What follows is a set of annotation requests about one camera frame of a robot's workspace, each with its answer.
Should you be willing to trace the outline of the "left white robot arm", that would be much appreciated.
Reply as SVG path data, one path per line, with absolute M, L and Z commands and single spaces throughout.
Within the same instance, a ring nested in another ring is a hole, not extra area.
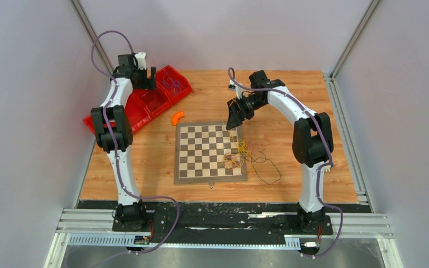
M 97 145 L 109 158 L 114 172 L 118 203 L 114 220 L 134 231 L 144 230 L 149 222 L 130 161 L 133 131 L 125 106 L 135 89 L 154 89 L 156 68 L 147 68 L 146 54 L 137 52 L 118 57 L 119 65 L 110 75 L 111 88 L 103 103 L 90 116 Z

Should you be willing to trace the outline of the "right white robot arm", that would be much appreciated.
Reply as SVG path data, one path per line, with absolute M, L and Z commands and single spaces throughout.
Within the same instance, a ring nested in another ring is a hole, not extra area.
M 235 79 L 234 68 L 228 69 L 229 90 L 236 97 L 227 102 L 226 129 L 231 130 L 253 118 L 255 111 L 269 104 L 293 126 L 292 151 L 302 170 L 302 192 L 298 203 L 297 227 L 304 233 L 315 231 L 325 221 L 322 200 L 324 173 L 332 165 L 333 140 L 327 113 L 317 113 L 297 99 L 279 79 L 270 80 L 265 71 L 252 73 L 250 86 Z

